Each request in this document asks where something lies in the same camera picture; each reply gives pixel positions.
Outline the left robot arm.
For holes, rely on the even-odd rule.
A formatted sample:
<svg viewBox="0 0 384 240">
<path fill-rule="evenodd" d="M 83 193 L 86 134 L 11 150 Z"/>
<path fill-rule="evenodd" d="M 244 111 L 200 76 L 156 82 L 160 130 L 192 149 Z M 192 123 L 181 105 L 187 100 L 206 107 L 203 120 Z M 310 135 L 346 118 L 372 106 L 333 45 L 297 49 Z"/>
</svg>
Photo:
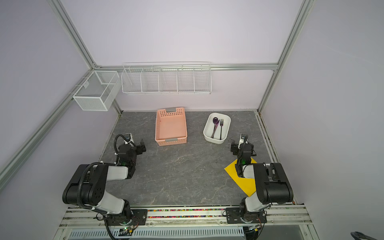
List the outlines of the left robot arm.
<svg viewBox="0 0 384 240">
<path fill-rule="evenodd" d="M 114 139 L 116 160 L 113 163 L 95 162 L 79 165 L 68 185 L 62 201 L 82 209 L 94 211 L 106 222 L 121 220 L 120 225 L 134 223 L 129 201 L 106 191 L 107 182 L 131 179 L 136 171 L 137 156 L 147 151 L 145 142 L 136 144 L 131 134 L 118 134 Z"/>
</svg>

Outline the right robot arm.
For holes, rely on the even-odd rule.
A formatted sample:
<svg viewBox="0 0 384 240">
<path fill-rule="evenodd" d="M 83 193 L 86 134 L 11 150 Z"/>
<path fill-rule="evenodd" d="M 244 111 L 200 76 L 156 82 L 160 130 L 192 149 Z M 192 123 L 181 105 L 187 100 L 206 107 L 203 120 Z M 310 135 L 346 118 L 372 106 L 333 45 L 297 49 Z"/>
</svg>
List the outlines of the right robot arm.
<svg viewBox="0 0 384 240">
<path fill-rule="evenodd" d="M 244 223 L 262 222 L 266 209 L 273 203 L 285 204 L 294 200 L 294 192 L 280 163 L 252 163 L 256 156 L 248 135 L 242 133 L 239 143 L 231 143 L 231 152 L 237 156 L 235 173 L 240 179 L 253 180 L 256 191 L 240 203 L 240 219 Z"/>
</svg>

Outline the yellow paper napkin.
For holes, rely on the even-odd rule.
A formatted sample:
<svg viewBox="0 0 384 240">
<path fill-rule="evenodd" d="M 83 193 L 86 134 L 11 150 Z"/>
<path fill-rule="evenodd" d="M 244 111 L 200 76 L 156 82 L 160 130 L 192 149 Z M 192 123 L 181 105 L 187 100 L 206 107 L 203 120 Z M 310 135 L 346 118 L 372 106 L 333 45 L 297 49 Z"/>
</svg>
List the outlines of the yellow paper napkin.
<svg viewBox="0 0 384 240">
<path fill-rule="evenodd" d="M 232 178 L 232 180 L 240 187 L 240 189 L 248 197 L 250 197 L 251 195 L 253 195 L 256 192 L 255 180 L 238 177 L 237 172 L 236 172 L 236 168 L 235 168 L 236 163 L 237 163 L 237 160 L 234 160 L 231 164 L 229 164 L 225 168 L 225 171 Z"/>
</svg>

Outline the dark iridescent fork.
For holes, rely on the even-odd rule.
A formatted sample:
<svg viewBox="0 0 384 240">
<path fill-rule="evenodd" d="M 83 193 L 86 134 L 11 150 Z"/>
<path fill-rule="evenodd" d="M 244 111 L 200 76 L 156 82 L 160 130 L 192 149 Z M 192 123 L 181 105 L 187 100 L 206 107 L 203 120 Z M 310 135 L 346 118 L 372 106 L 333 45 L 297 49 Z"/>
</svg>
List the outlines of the dark iridescent fork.
<svg viewBox="0 0 384 240">
<path fill-rule="evenodd" d="M 222 132 L 223 132 L 223 126 L 224 126 L 224 119 L 220 119 L 220 140 L 222 140 Z"/>
</svg>

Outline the purple iridescent spoon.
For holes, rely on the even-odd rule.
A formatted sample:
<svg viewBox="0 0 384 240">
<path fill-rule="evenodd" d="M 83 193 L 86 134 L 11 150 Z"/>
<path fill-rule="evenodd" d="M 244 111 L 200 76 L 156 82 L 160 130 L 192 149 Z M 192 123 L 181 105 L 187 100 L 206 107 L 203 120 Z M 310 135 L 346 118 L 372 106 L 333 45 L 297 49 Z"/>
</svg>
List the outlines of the purple iridescent spoon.
<svg viewBox="0 0 384 240">
<path fill-rule="evenodd" d="M 213 132 L 212 132 L 212 135 L 211 135 L 211 138 L 212 138 L 212 139 L 214 138 L 214 135 L 215 135 L 215 133 L 216 133 L 217 127 L 218 127 L 218 125 L 220 124 L 220 120 L 219 120 L 219 118 L 214 117 L 214 118 L 213 118 L 213 123 L 214 123 L 214 129 L 213 129 Z"/>
</svg>

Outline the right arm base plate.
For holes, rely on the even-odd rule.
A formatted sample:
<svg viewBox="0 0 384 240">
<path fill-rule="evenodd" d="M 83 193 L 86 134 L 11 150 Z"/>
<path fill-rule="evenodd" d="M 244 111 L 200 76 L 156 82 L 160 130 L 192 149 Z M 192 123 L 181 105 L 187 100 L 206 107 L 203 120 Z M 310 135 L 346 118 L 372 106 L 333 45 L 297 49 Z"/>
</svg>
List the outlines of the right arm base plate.
<svg viewBox="0 0 384 240">
<path fill-rule="evenodd" d="M 226 208 L 224 216 L 228 224 L 264 224 L 267 222 L 266 212 L 242 212 L 239 207 Z"/>
</svg>

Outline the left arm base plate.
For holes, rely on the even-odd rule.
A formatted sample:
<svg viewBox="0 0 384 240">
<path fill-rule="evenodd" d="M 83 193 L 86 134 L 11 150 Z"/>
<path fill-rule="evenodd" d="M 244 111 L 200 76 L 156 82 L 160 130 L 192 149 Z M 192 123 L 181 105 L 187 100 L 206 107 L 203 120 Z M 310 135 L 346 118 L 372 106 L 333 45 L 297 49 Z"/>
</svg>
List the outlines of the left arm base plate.
<svg viewBox="0 0 384 240">
<path fill-rule="evenodd" d="M 143 226 L 146 224 L 148 209 L 131 210 L 131 219 L 121 213 L 119 215 L 109 215 L 106 218 L 108 226 Z"/>
</svg>

